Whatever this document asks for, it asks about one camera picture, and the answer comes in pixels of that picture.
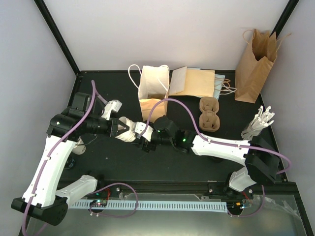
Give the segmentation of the orange paper bag white handles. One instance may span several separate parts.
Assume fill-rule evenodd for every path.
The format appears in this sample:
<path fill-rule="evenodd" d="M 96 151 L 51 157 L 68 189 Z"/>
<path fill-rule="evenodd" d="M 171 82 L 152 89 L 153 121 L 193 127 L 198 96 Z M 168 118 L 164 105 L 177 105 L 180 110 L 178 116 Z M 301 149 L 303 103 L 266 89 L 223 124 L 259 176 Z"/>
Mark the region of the orange paper bag white handles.
<path fill-rule="evenodd" d="M 130 69 L 135 66 L 140 73 L 140 83 L 134 84 L 138 89 L 138 100 L 140 104 L 142 119 L 144 121 L 155 122 L 155 120 L 167 113 L 167 102 L 162 102 L 154 109 L 152 115 L 149 113 L 159 99 L 148 99 L 149 94 L 165 94 L 165 99 L 168 97 L 170 85 L 169 67 L 161 65 L 159 67 L 144 65 L 140 68 L 137 64 L 132 64 L 128 68 L 129 78 L 132 79 Z"/>

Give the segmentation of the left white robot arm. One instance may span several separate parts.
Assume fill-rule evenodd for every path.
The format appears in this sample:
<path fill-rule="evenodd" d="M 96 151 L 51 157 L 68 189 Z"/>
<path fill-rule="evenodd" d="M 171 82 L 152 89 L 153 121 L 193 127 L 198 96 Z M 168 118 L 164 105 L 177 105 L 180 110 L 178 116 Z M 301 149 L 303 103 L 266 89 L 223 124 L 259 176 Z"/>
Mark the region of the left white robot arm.
<path fill-rule="evenodd" d="M 82 135 L 115 136 L 113 129 L 121 122 L 111 114 L 121 106 L 118 100 L 105 101 L 96 91 L 92 95 L 76 93 L 72 105 L 51 118 L 35 175 L 25 193 L 13 199 L 11 208 L 25 217 L 56 226 L 77 200 L 90 193 L 101 196 L 105 183 L 90 175 L 83 175 L 61 190 L 57 186 L 70 154 L 80 155 L 85 151 Z"/>

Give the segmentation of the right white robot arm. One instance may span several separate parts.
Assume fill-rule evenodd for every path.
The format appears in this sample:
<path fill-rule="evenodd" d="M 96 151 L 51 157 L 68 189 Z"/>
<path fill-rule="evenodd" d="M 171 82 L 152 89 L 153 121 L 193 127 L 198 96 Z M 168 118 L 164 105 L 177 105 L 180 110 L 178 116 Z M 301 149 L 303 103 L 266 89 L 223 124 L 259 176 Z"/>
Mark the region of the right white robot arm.
<path fill-rule="evenodd" d="M 209 193 L 226 199 L 240 199 L 250 187 L 259 184 L 275 184 L 280 159 L 263 151 L 265 144 L 248 141 L 213 138 L 196 132 L 181 130 L 167 116 L 159 117 L 152 126 L 137 122 L 134 127 L 140 146 L 145 151 L 155 150 L 157 145 L 172 146 L 176 151 L 197 156 L 209 156 L 240 164 L 238 171 L 228 174 L 225 183 L 209 184 Z"/>

